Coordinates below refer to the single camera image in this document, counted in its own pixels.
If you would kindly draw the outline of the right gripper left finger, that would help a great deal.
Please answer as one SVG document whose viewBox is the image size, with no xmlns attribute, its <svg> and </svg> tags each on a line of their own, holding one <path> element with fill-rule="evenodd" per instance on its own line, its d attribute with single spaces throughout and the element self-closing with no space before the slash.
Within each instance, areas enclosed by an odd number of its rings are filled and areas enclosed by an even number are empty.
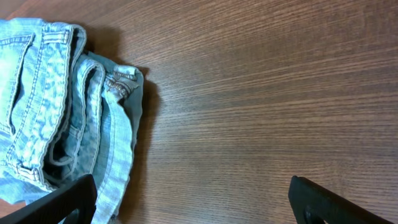
<svg viewBox="0 0 398 224">
<path fill-rule="evenodd" d="M 1 224 L 91 223 L 96 211 L 97 189 L 86 174 L 56 191 L 1 218 Z"/>
</svg>

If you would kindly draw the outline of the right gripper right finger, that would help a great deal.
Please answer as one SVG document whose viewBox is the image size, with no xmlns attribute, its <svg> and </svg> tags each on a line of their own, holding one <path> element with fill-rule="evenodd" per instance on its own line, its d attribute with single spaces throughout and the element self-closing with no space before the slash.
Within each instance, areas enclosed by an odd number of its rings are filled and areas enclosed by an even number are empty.
<svg viewBox="0 0 398 224">
<path fill-rule="evenodd" d="M 297 223 L 392 224 L 305 177 L 292 177 L 288 197 Z"/>
</svg>

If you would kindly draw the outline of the light blue denim shorts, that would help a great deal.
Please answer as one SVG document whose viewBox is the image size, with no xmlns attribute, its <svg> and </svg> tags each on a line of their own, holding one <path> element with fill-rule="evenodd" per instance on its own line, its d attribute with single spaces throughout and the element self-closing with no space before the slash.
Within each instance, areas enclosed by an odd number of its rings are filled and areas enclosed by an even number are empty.
<svg viewBox="0 0 398 224">
<path fill-rule="evenodd" d="M 130 180 L 144 77 L 85 50 L 79 25 L 1 21 L 1 199 L 34 201 L 83 175 L 93 223 L 115 223 Z"/>
</svg>

